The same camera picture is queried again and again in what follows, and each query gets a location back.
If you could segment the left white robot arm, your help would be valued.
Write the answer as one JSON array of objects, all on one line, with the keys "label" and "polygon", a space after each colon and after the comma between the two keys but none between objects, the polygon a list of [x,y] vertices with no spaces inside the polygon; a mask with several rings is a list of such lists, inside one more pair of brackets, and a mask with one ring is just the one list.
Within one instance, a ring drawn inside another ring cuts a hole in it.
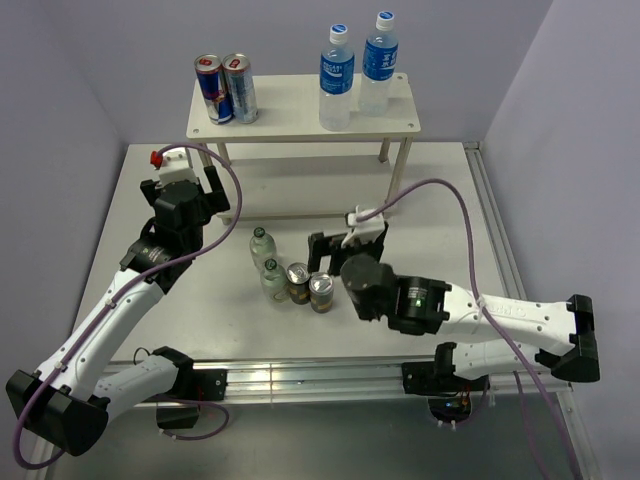
[{"label": "left white robot arm", "polygon": [[151,398],[201,405],[193,361],[170,347],[115,375],[102,375],[136,324],[175,285],[193,260],[208,252],[203,228],[230,204],[213,166],[204,170],[205,192],[191,167],[161,168],[140,188],[154,215],[128,249],[109,288],[80,327],[31,373],[16,371],[6,384],[17,416],[13,455],[26,470],[43,468],[21,452],[28,430],[59,455],[87,452],[108,424]]}]

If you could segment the water bottle blue label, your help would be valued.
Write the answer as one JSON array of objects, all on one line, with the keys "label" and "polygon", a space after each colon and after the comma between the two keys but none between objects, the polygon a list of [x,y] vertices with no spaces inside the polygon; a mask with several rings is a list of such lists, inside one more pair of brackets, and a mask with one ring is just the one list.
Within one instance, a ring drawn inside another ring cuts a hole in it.
[{"label": "water bottle blue label", "polygon": [[386,113],[398,45],[395,33],[395,15],[391,11],[379,12],[376,17],[375,29],[367,37],[363,52],[362,78],[358,99],[358,108],[361,114],[378,117]]}]

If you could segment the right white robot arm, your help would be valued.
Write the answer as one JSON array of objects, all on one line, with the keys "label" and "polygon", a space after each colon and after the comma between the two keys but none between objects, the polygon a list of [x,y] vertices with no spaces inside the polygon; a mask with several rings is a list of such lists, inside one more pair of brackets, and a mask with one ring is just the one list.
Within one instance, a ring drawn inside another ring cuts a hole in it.
[{"label": "right white robot arm", "polygon": [[493,374],[528,362],[535,371],[574,383],[600,379],[592,300],[537,303],[492,295],[476,297],[458,285],[396,274],[381,262],[382,238],[347,244],[343,234],[308,237],[308,268],[329,257],[359,319],[384,320],[406,335],[434,335],[432,359],[402,365],[403,388],[414,395],[480,391]]}]

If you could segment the sports drink bottle blue label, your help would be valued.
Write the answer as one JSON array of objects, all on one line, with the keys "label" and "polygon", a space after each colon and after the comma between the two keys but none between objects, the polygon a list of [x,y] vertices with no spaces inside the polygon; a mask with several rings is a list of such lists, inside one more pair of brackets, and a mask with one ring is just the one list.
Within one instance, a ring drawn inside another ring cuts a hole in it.
[{"label": "sports drink bottle blue label", "polygon": [[345,24],[334,24],[321,52],[319,122],[329,131],[344,130],[351,116],[355,53]]}]

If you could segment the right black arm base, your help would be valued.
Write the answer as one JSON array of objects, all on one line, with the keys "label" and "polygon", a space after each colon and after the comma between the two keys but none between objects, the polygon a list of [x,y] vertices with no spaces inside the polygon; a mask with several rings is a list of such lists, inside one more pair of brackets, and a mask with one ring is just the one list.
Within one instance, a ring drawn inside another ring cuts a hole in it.
[{"label": "right black arm base", "polygon": [[488,400],[488,376],[476,380],[438,376],[433,361],[404,362],[401,372],[404,393],[427,399],[428,410],[438,428],[455,431],[468,423]]}]

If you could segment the black gold coffee can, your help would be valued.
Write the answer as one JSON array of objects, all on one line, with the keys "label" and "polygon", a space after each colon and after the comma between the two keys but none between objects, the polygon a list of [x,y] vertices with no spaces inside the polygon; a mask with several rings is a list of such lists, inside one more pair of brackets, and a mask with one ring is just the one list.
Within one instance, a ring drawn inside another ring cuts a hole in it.
[{"label": "black gold coffee can", "polygon": [[309,280],[309,291],[312,309],[319,314],[327,313],[333,304],[333,278],[324,272],[312,274]]},{"label": "black gold coffee can", "polygon": [[305,263],[294,262],[286,268],[289,295],[293,303],[304,305],[310,301],[310,273]]}]

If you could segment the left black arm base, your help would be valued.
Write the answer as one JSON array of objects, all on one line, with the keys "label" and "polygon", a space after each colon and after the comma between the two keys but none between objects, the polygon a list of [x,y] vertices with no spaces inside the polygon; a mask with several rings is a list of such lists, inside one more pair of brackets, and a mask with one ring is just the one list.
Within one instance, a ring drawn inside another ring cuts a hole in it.
[{"label": "left black arm base", "polygon": [[[227,371],[224,369],[197,370],[179,388],[154,397],[156,401],[156,425],[160,433],[174,440],[199,441],[221,433],[229,424],[230,413],[220,404],[227,386]],[[221,423],[208,433],[187,435],[206,413],[219,413]]]}]

